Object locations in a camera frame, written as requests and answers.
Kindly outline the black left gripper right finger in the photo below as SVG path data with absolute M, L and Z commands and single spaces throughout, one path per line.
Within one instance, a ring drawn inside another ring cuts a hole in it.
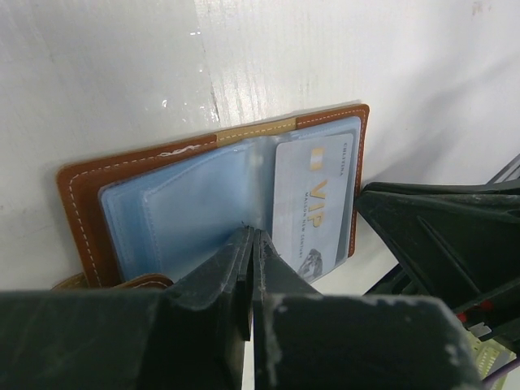
M 480 389 L 460 322 L 425 296 L 326 296 L 253 239 L 257 389 Z

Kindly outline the brown leather card holder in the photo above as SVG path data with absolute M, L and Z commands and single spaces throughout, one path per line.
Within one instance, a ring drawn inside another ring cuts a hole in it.
M 272 239 L 277 146 L 348 133 L 354 141 L 334 270 L 355 250 L 353 202 L 369 114 L 367 104 L 349 104 L 63 167 L 56 183 L 83 271 L 60 288 L 165 288 L 239 228 Z

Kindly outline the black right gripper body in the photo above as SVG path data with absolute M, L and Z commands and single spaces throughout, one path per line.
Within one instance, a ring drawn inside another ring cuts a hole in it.
M 511 180 L 519 182 L 518 158 L 514 158 L 486 184 L 498 184 Z M 397 263 L 368 292 L 380 295 L 430 296 L 418 289 L 400 263 Z M 519 277 L 509 284 L 470 301 L 461 308 L 450 309 L 458 317 L 463 327 L 478 340 L 493 340 L 513 353 L 519 352 Z

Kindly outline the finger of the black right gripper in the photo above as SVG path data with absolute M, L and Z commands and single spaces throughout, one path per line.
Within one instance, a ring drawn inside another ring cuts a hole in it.
M 519 277 L 519 182 L 370 183 L 357 212 L 418 289 L 458 309 Z

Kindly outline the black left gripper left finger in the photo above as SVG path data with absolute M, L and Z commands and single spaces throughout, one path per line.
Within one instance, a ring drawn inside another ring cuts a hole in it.
M 238 389 L 254 231 L 169 288 L 5 292 L 4 389 Z

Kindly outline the silver VIP card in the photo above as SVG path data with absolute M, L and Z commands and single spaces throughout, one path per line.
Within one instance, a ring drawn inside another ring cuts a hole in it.
M 276 148 L 272 241 L 307 282 L 336 264 L 353 141 L 345 133 Z

